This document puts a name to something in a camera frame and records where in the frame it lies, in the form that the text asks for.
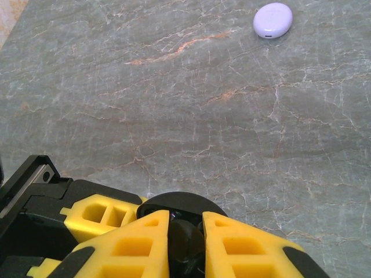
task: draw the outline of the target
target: gray marble countertop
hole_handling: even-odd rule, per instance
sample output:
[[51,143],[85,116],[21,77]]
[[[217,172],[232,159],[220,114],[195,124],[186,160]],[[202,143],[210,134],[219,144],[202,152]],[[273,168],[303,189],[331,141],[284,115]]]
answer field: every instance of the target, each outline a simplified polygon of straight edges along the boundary
[[371,4],[30,0],[0,52],[9,176],[47,154],[65,176],[143,196],[189,191],[301,244],[331,277],[371,272]]

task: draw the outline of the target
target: marble surface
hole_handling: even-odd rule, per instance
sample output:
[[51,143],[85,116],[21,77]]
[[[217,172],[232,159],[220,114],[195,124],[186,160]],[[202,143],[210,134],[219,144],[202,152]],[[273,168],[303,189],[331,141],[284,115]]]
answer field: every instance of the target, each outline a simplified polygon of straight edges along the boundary
[[67,176],[144,196],[190,191],[301,244],[331,277],[371,272],[371,5],[288,0],[30,0],[0,52],[9,176],[48,154]]

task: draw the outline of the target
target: yellow plastic part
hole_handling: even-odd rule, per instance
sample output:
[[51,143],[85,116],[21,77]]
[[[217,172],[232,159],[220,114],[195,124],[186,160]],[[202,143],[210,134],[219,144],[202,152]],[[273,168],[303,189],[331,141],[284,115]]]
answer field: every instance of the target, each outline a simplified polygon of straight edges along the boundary
[[99,194],[92,195],[63,207],[60,214],[66,215],[64,224],[78,243],[100,236],[136,220],[138,205],[123,202]]
[[77,245],[95,251],[75,278],[169,278],[168,226],[160,210]]
[[206,278],[303,278],[283,247],[299,245],[220,214],[204,212]]
[[60,264],[56,259],[44,259],[40,266],[33,266],[27,272],[27,276],[33,278],[47,278],[53,270]]

